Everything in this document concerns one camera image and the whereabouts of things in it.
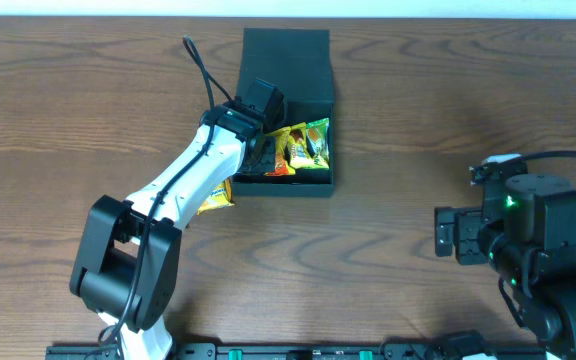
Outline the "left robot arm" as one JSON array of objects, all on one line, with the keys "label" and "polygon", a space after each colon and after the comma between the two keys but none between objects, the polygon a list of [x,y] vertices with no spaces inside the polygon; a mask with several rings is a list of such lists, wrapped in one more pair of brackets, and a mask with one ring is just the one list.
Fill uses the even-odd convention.
[{"label": "left robot arm", "polygon": [[69,283],[107,326],[95,354],[165,359],[173,341],[163,312],[175,289],[183,229],[202,203],[243,165],[256,163],[285,107],[228,101],[201,117],[184,152],[157,178],[119,201],[89,210]]}]

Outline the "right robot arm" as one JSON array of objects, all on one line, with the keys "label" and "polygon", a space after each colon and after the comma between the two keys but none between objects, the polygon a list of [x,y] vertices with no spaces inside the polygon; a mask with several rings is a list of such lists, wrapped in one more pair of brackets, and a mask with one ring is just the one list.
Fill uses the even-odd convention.
[{"label": "right robot arm", "polygon": [[530,159],[492,156],[471,168],[482,203],[435,209],[435,253],[488,264],[515,323],[547,353],[576,359],[576,190],[530,172]]}]

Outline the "orange cracker snack packet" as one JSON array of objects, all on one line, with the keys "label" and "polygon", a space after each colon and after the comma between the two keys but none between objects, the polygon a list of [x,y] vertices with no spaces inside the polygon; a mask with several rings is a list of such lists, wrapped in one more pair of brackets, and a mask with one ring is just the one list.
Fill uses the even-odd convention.
[{"label": "orange cracker snack packet", "polygon": [[197,210],[197,214],[202,214],[206,211],[227,208],[234,205],[232,200],[232,184],[231,179],[227,178],[220,183],[202,203]]}]

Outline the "yellow chocolate cake snack packet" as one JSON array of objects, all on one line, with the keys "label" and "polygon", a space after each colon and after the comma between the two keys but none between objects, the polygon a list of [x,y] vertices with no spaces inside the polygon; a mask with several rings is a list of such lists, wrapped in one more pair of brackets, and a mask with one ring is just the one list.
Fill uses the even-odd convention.
[{"label": "yellow chocolate cake snack packet", "polygon": [[306,124],[300,123],[290,128],[288,138],[289,164],[294,169],[312,168],[315,163],[308,151]]}]

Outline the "green pandan cake snack packet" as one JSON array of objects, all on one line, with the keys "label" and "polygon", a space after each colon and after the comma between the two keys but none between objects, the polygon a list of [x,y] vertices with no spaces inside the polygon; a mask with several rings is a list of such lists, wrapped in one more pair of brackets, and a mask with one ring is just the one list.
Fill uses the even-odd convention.
[{"label": "green pandan cake snack packet", "polygon": [[329,168],[328,146],[329,119],[323,118],[306,125],[308,144],[312,150],[312,158],[319,168]]}]

